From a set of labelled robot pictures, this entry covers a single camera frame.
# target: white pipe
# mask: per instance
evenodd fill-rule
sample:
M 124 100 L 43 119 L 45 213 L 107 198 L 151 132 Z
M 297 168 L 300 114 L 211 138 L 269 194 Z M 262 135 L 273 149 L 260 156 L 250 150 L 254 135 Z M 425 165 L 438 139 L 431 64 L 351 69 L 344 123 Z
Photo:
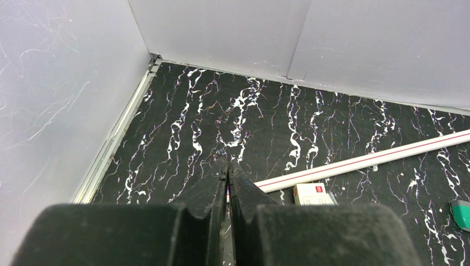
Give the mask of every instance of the white pipe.
M 423 140 L 405 146 L 379 151 L 374 154 L 368 154 L 357 158 L 332 163 L 330 165 L 324 165 L 313 169 L 300 171 L 297 173 L 290 173 L 285 176 L 256 182 L 255 184 L 261 188 L 262 191 L 268 193 L 287 187 L 293 187 L 299 183 L 308 183 L 330 176 L 336 176 L 342 173 L 379 165 L 381 163 L 391 162 L 416 154 L 423 154 L 428 151 L 442 149 L 444 147 L 457 145 L 467 141 L 470 141 L 470 130 L 452 133 L 446 136 L 435 137 L 434 139 Z

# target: black marble floor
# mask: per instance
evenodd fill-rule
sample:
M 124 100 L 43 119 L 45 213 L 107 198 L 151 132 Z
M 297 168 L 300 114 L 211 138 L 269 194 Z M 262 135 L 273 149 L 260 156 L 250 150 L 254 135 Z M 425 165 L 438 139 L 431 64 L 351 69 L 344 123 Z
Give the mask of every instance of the black marble floor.
M 462 115 L 163 63 L 94 202 L 171 202 L 217 156 L 260 181 L 466 129 Z M 469 156 L 461 144 L 322 182 L 339 204 L 392 208 L 423 265 L 466 265 L 448 202 L 470 201 Z M 270 195 L 293 204 L 292 189 Z

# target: small white box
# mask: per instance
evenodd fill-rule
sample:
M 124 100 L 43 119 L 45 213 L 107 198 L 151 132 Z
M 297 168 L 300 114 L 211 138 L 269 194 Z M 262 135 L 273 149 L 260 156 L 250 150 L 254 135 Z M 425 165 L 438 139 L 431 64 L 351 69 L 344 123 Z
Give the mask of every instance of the small white box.
M 335 205 L 323 183 L 295 185 L 294 200 L 296 205 Z

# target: white wall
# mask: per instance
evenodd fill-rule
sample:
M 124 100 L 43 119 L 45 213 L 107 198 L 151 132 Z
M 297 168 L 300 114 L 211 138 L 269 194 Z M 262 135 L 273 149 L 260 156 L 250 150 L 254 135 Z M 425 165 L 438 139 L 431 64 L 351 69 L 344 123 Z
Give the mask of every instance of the white wall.
M 287 75 L 311 0 L 129 0 L 151 53 L 235 73 Z
M 149 51 L 167 60 L 470 109 L 469 1 L 129 2 Z
M 126 0 L 0 2 L 0 265 L 71 202 L 149 60 Z
M 288 74 L 314 88 L 470 109 L 470 2 L 314 1 Z

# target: green object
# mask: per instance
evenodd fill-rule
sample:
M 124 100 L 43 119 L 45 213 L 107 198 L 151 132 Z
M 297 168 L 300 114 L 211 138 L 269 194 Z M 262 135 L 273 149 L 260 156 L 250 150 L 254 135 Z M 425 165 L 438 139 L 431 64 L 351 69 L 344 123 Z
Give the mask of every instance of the green object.
M 470 232 L 470 202 L 451 201 L 452 214 L 460 229 Z

